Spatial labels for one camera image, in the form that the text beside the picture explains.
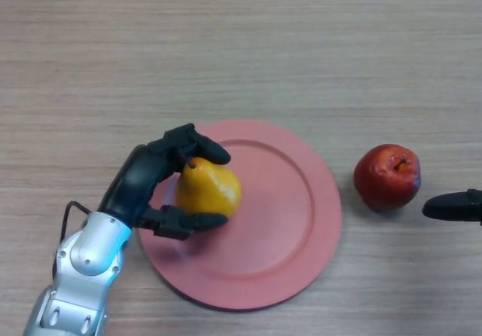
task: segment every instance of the table surface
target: table surface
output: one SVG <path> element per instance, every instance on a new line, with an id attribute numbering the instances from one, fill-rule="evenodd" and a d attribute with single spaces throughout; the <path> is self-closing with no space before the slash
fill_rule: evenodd
<path id="1" fill-rule="evenodd" d="M 0 326 L 21 334 L 50 283 L 64 206 L 95 207 L 130 150 L 188 121 L 257 118 L 333 170 L 343 233 L 305 292 L 257 313 L 205 310 L 139 244 L 107 335 L 476 335 L 482 230 L 421 215 L 482 188 L 482 0 L 0 0 Z M 396 217 L 351 183 L 371 147 L 423 169 Z M 71 228 L 81 223 L 73 217 Z"/>

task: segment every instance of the red apple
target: red apple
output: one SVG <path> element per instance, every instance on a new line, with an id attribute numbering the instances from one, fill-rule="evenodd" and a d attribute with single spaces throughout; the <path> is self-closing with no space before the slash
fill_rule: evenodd
<path id="1" fill-rule="evenodd" d="M 421 185 L 420 163 L 410 149 L 382 144 L 356 164 L 353 182 L 365 204 L 375 212 L 401 208 Z"/>

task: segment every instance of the plate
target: plate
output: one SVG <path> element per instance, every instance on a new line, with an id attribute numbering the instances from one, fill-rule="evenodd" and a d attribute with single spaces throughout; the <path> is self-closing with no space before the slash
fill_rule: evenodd
<path id="1" fill-rule="evenodd" d="M 256 310 L 295 296 L 326 268 L 340 237 L 330 169 L 304 140 L 274 124 L 224 120 L 197 130 L 230 152 L 241 204 L 225 226 L 186 241 L 139 230 L 151 263 L 178 293 L 208 307 Z M 153 207 L 175 204 L 177 178 L 159 184 Z"/>

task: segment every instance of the black cable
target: black cable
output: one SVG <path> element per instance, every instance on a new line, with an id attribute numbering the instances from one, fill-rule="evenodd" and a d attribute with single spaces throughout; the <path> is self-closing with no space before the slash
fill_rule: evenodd
<path id="1" fill-rule="evenodd" d="M 61 243 L 66 238 L 67 223 L 69 222 L 69 213 L 70 213 L 70 209 L 73 206 L 79 209 L 80 211 L 82 211 L 83 213 L 85 213 L 86 215 L 90 213 L 90 210 L 87 207 L 80 204 L 79 202 L 76 202 L 75 200 L 70 201 L 66 206 L 66 211 L 63 213 L 62 230 L 60 231 L 59 243 Z M 55 259 L 53 260 L 53 264 L 52 264 L 52 279 L 55 278 L 56 273 L 57 273 L 57 259 L 55 256 Z"/>
<path id="2" fill-rule="evenodd" d="M 86 215 L 90 213 L 90 210 L 87 207 L 80 204 L 79 202 L 76 202 L 75 200 L 70 201 L 67 204 L 66 211 L 63 213 L 62 230 L 60 231 L 60 243 L 66 238 L 67 223 L 69 221 L 69 213 L 72 206 L 75 206 L 77 209 L 79 209 Z"/>

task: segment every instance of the robotic hand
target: robotic hand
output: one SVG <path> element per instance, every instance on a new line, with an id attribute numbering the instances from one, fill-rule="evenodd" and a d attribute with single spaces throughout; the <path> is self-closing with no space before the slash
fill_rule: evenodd
<path id="1" fill-rule="evenodd" d="M 221 214 L 188 215 L 175 206 L 149 206 L 157 184 L 181 172 L 190 157 L 218 164 L 230 161 L 219 144 L 199 134 L 193 124 L 186 124 L 165 132 L 162 139 L 134 148 L 96 211 L 77 202 L 68 204 L 53 263 L 53 282 L 39 295 L 23 336 L 102 336 L 108 318 L 108 290 L 121 272 L 133 228 L 186 240 L 194 232 L 227 222 Z M 71 206 L 85 212 L 87 219 L 79 231 L 65 238 Z"/>

